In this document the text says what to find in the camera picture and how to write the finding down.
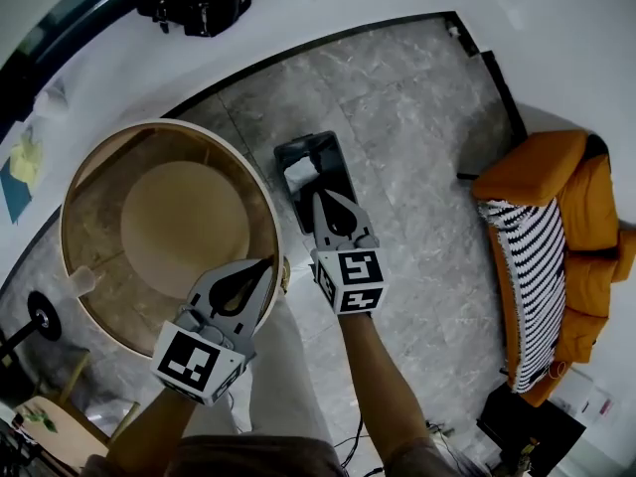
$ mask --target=black floor trim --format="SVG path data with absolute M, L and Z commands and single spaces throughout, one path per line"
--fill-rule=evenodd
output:
M 459 31 L 459 36 L 457 39 L 459 43 L 461 44 L 462 48 L 464 49 L 464 51 L 466 52 L 466 55 L 468 55 L 468 57 L 481 55 L 484 61 L 484 64 L 486 65 L 486 68 L 488 69 L 490 76 L 495 82 L 495 86 L 497 87 L 497 90 L 499 91 L 501 95 L 506 111 L 508 112 L 508 117 L 510 118 L 510 122 L 513 129 L 513 143 L 515 144 L 521 143 L 523 140 L 525 140 L 528 137 L 528 133 L 526 132 L 526 126 L 524 125 L 524 122 L 521 119 L 519 110 L 517 109 L 517 106 L 515 105 L 515 102 L 512 98 L 510 90 L 508 89 L 508 86 L 506 85 L 506 81 L 504 80 L 501 70 L 499 69 L 499 65 L 497 64 L 495 55 L 493 54 L 492 51 L 479 53 L 479 49 L 477 48 L 475 42 L 473 41 L 472 37 L 468 33 L 468 30 L 466 29 L 461 19 L 459 18 L 459 15 L 456 12 L 416 14 L 413 16 L 406 16 L 403 18 L 395 18 L 391 20 L 381 21 L 378 23 L 372 23 L 370 25 L 362 25 L 360 27 L 355 27 L 349 30 L 345 30 L 343 32 L 338 32 L 337 34 L 332 34 L 320 39 L 316 39 L 315 41 L 310 41 L 309 43 L 305 43 L 295 48 L 291 48 L 277 55 L 269 57 L 263 61 L 257 62 L 256 64 L 252 66 L 249 66 L 225 79 L 222 79 L 221 81 L 213 84 L 212 86 L 209 86 L 208 88 L 205 88 L 204 90 L 200 91 L 196 95 L 193 95 L 192 97 L 185 100 L 181 104 L 175 106 L 173 109 L 165 113 L 163 115 L 163 118 L 176 118 L 179 115 L 181 115 L 183 112 L 185 112 L 187 109 L 197 105 L 202 100 L 208 98 L 210 95 L 214 93 L 217 93 L 219 90 L 231 85 L 232 83 L 242 80 L 243 78 L 246 78 L 258 71 L 261 71 L 262 69 L 265 69 L 283 60 L 289 59 L 300 53 L 307 52 L 318 46 L 323 46 L 327 43 L 338 41 L 340 39 L 344 39 L 346 37 L 350 37 L 355 34 L 359 34 L 361 32 L 369 32 L 371 30 L 378 30 L 380 28 L 388 27 L 391 25 L 401 25 L 403 23 L 411 23 L 414 21 L 422 21 L 425 19 L 434 19 L 434 18 L 444 18 L 444 20 L 446 21 L 447 28 L 448 28 L 448 24 L 452 24 L 453 26 L 457 27 Z M 15 276 L 16 272 L 20 268 L 20 265 L 22 265 L 22 263 L 28 256 L 29 252 L 31 252 L 31 249 L 33 249 L 35 244 L 42 238 L 42 236 L 47 232 L 47 230 L 51 227 L 51 225 L 58 219 L 58 217 L 60 216 L 60 209 L 61 208 L 57 208 L 56 211 L 47 219 L 47 221 L 43 224 L 40 230 L 33 237 L 33 239 L 29 242 L 29 245 L 27 245 L 27 247 L 24 249 L 22 254 L 20 254 L 20 257 L 17 259 L 17 261 L 11 268 L 11 271 L 9 272 L 6 279 L 2 283 L 2 286 L 0 286 L 0 298 L 2 298 L 4 292 L 7 290 L 9 286 L 9 283 L 11 282 L 11 279 Z
M 22 251 L 22 254 L 20 254 L 20 257 L 16 260 L 13 267 L 11 267 L 11 271 L 7 274 L 7 277 L 2 283 L 2 286 L 0 286 L 0 298 L 2 298 L 2 296 L 4 295 L 4 292 L 7 290 L 7 288 L 9 287 L 9 284 L 11 283 L 11 279 L 13 279 L 13 277 L 16 275 L 18 269 L 20 268 L 20 265 L 22 265 L 24 260 L 27 259 L 27 256 L 29 255 L 31 250 L 36 246 L 36 244 L 40 241 L 40 239 L 44 236 L 44 234 L 49 230 L 49 228 L 54 224 L 54 222 L 58 220 L 58 218 L 60 217 L 60 208 L 61 207 L 57 207 L 56 210 L 51 214 L 51 216 L 42 225 L 42 227 L 38 230 L 35 236 L 31 239 L 29 244 Z
M 501 69 L 499 69 L 499 64 L 497 64 L 495 54 L 492 51 L 482 52 L 481 58 L 484 61 L 490 76 L 495 82 L 497 91 L 499 92 L 501 100 L 504 103 L 504 107 L 506 108 L 506 112 L 508 113 L 508 119 L 510 120 L 510 125 L 513 130 L 512 143 L 513 145 L 519 145 L 522 141 L 525 141 L 526 138 L 528 138 L 528 131 L 526 130 L 524 120 L 522 119 L 519 109 L 515 104 L 513 95 L 510 93 L 510 89 L 506 84 L 504 75 L 502 74 Z

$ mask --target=black wire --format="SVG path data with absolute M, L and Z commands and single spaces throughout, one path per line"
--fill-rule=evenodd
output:
M 369 438 L 370 436 L 368 434 L 361 434 L 360 437 L 361 438 Z M 336 445 L 334 445 L 334 448 L 338 448 L 343 443 L 347 443 L 348 441 L 355 440 L 355 439 L 356 439 L 355 436 L 350 436 L 349 438 L 346 438 L 346 439 L 342 440 L 341 442 L 337 443 Z
M 381 473 L 384 471 L 385 469 L 382 466 L 379 466 L 378 468 L 374 468 L 371 472 L 366 473 L 365 477 L 369 477 L 370 475 L 376 475 L 377 473 Z
M 351 450 L 349 451 L 349 454 L 347 454 L 347 457 L 345 458 L 345 460 L 341 463 L 341 467 L 343 469 L 343 471 L 345 472 L 345 476 L 349 477 L 349 472 L 347 471 L 347 465 L 349 463 L 351 463 L 351 460 L 354 458 L 354 454 L 356 453 L 356 449 L 358 448 L 358 443 L 360 442 L 360 438 L 369 438 L 370 436 L 368 434 L 362 434 L 362 427 L 363 427 L 363 421 L 362 421 L 362 414 L 360 415 L 360 422 L 358 423 L 358 430 L 356 431 L 356 436 L 351 436 L 339 443 L 337 443 L 336 445 L 334 445 L 334 448 L 336 447 L 340 447 L 343 443 L 346 443 L 350 440 L 355 440 L 353 446 L 351 447 Z M 379 468 L 374 468 L 371 472 L 365 474 L 365 477 L 370 477 L 371 475 L 376 475 L 380 472 L 384 471 L 384 468 L 379 467 Z
M 351 460 L 354 457 L 354 454 L 356 453 L 356 449 L 358 448 L 358 443 L 360 442 L 360 433 L 362 433 L 362 426 L 363 426 L 362 415 L 360 415 L 360 422 L 358 423 L 358 430 L 356 431 L 356 439 L 354 441 L 354 445 L 353 447 L 351 447 L 351 450 L 349 451 L 349 454 L 345 458 L 344 462 L 340 465 L 343 468 L 347 468 L 347 465 L 351 462 Z
M 428 424 L 428 427 L 433 427 L 433 428 L 437 429 L 437 431 L 439 432 L 439 436 L 441 438 L 441 441 L 444 442 L 444 446 L 446 447 L 446 450 L 448 451 L 450 456 L 455 460 L 455 464 L 457 465 L 457 470 L 461 474 L 462 473 L 461 465 L 459 464 L 459 461 L 455 457 L 455 454 L 453 454 L 452 451 L 450 450 L 450 447 L 448 446 L 448 443 L 446 443 L 446 437 L 444 436 L 444 433 L 441 432 L 441 426 L 443 426 L 444 424 L 441 424 L 441 426 L 439 424 L 433 424 L 432 422 L 427 422 L 426 424 Z

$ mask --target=paper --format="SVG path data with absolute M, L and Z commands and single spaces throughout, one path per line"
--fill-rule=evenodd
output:
M 303 186 L 317 179 L 319 175 L 308 156 L 303 157 L 300 161 L 285 169 L 285 180 L 292 195 L 300 191 Z
M 42 164 L 42 143 L 34 143 L 28 134 L 23 134 L 20 142 L 11 147 L 9 159 L 11 176 L 24 182 L 33 195 Z
M 578 415 L 587 403 L 594 382 L 583 373 L 572 369 L 565 373 L 556 386 L 550 401 L 571 416 Z
M 0 170 L 0 183 L 2 184 L 2 192 L 9 210 L 11 223 L 16 223 L 27 205 L 31 202 L 31 193 L 29 186 L 24 182 L 15 179 L 11 175 L 11 158 L 7 159 Z
M 581 418 L 586 425 L 613 422 L 616 417 L 618 407 L 612 395 L 594 387 L 587 397 L 587 403 L 581 411 Z

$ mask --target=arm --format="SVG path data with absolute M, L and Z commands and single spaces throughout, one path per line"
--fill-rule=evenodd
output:
M 362 419 L 383 462 L 428 431 L 417 398 L 366 314 L 339 317 Z
M 196 404 L 164 389 L 111 443 L 106 460 L 132 475 L 163 475 Z

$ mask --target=black and white striped blanket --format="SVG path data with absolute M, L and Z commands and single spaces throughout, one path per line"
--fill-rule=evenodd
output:
M 519 367 L 513 391 L 524 393 L 548 372 L 565 307 L 565 237 L 557 200 L 545 207 L 504 201 L 479 204 L 499 244 L 515 292 L 519 324 Z

